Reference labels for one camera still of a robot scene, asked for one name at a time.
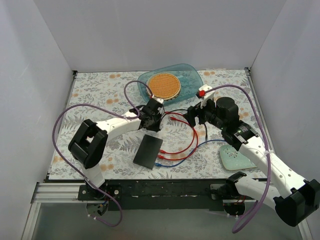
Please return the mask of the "black network switch box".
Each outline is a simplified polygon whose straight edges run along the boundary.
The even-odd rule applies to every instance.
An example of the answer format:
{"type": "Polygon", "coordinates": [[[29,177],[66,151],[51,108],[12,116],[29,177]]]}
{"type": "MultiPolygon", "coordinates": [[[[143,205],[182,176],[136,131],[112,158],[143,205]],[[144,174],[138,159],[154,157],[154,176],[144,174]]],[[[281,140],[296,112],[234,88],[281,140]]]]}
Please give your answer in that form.
{"type": "Polygon", "coordinates": [[[136,155],[133,159],[133,163],[152,170],[155,165],[155,161],[158,157],[163,140],[151,135],[144,135],[136,155]]]}

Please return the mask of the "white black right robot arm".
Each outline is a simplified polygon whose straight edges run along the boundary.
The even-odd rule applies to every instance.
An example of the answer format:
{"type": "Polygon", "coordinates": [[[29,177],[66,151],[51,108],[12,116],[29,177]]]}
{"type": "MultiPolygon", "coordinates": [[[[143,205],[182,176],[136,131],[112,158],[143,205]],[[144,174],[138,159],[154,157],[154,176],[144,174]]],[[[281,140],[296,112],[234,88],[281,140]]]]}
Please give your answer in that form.
{"type": "Polygon", "coordinates": [[[229,177],[227,195],[237,199],[241,195],[252,199],[263,197],[263,202],[274,208],[280,219],[291,227],[297,226],[320,206],[320,183],[307,180],[287,166],[247,123],[240,120],[239,108],[230,97],[204,100],[187,109],[184,118],[194,127],[209,123],[221,130],[223,139],[262,171],[271,190],[264,193],[263,186],[253,183],[241,172],[229,177]]]}

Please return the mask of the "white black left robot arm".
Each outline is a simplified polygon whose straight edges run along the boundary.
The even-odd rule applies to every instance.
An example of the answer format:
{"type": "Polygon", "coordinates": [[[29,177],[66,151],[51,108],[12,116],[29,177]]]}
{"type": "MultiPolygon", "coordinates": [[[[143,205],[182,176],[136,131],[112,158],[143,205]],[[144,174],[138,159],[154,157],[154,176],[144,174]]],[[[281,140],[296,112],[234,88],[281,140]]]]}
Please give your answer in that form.
{"type": "Polygon", "coordinates": [[[102,159],[106,143],[128,132],[146,129],[153,132],[160,130],[164,100],[151,98],[146,105],[137,110],[130,109],[120,117],[93,122],[82,122],[68,145],[72,156],[80,162],[84,179],[90,186],[89,194],[95,200],[106,196],[105,178],[99,162],[102,159]]]}

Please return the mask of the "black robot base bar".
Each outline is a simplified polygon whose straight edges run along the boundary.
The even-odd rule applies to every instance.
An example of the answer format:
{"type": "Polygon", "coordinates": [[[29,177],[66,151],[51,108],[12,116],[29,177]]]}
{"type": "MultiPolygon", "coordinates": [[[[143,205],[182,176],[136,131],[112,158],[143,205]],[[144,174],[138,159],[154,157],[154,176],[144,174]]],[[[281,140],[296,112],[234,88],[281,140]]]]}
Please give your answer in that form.
{"type": "Polygon", "coordinates": [[[225,183],[225,179],[118,179],[106,181],[101,190],[123,210],[204,209],[243,214],[247,197],[215,193],[225,183]]]}

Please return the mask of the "orange woven round coaster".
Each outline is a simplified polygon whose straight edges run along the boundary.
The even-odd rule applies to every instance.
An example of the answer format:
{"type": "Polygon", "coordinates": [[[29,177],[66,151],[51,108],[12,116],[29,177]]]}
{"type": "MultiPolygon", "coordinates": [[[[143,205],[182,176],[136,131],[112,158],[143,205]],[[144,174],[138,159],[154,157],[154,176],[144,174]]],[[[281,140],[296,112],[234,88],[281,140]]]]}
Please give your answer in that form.
{"type": "Polygon", "coordinates": [[[171,100],[177,97],[181,91],[179,79],[171,73],[158,73],[147,81],[146,89],[149,96],[163,100],[171,100]]]}

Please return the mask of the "teal plastic container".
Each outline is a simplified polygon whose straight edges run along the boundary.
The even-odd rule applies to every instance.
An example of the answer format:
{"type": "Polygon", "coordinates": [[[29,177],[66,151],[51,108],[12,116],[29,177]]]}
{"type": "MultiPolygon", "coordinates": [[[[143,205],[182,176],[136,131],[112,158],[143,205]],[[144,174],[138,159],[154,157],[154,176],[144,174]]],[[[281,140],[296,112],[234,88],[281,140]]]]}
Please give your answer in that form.
{"type": "Polygon", "coordinates": [[[181,89],[177,97],[170,100],[164,100],[164,105],[172,105],[184,100],[188,100],[196,95],[198,89],[203,85],[203,81],[195,68],[186,63],[175,64],[153,71],[145,72],[138,77],[138,81],[147,84],[147,81],[154,75],[160,73],[169,73],[175,75],[180,83],[181,89]]]}

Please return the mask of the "floral patterned table mat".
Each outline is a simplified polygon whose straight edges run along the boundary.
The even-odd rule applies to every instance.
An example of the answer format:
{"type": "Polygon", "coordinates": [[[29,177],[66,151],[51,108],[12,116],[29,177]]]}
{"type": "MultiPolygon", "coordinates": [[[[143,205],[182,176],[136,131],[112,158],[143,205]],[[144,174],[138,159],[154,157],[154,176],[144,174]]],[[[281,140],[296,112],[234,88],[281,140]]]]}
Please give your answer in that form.
{"type": "MultiPolygon", "coordinates": [[[[144,104],[137,79],[139,71],[81,72],[78,73],[57,138],[59,151],[55,153],[48,178],[51,181],[81,180],[81,165],[68,150],[68,145],[80,124],[110,119],[112,113],[123,114],[132,105],[144,104]]],[[[251,81],[244,70],[206,69],[199,71],[204,84],[215,87],[215,99],[230,97],[239,107],[242,121],[259,130],[263,125],[251,81]]],[[[136,152],[147,130],[125,133],[111,140],[103,153],[100,169],[108,180],[148,179],[225,179],[233,174],[222,164],[219,148],[223,145],[221,132],[211,124],[195,127],[200,146],[193,141],[193,131],[183,123],[166,116],[159,132],[152,135],[162,139],[161,148],[167,152],[158,159],[152,170],[133,163],[136,152]]]]}

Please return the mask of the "light green square plate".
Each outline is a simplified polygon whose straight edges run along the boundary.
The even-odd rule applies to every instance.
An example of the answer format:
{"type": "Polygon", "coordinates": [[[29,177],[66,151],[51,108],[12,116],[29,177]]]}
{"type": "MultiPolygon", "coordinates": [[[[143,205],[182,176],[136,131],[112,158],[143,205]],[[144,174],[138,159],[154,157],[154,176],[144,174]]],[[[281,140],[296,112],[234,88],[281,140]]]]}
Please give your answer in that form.
{"type": "Polygon", "coordinates": [[[219,148],[219,155],[222,165],[228,171],[254,169],[257,167],[231,145],[222,145],[219,148]]]}

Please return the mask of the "aluminium frame rail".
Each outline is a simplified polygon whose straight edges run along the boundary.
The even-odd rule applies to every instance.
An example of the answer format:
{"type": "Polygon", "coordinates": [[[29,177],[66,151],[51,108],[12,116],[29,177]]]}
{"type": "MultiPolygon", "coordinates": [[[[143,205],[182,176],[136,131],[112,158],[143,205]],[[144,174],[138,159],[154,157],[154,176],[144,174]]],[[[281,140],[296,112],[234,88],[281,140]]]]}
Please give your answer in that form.
{"type": "Polygon", "coordinates": [[[23,232],[25,240],[310,240],[308,224],[283,223],[265,206],[239,233],[236,218],[208,209],[137,209],[114,203],[102,221],[91,218],[99,202],[80,181],[38,183],[23,232]]]}

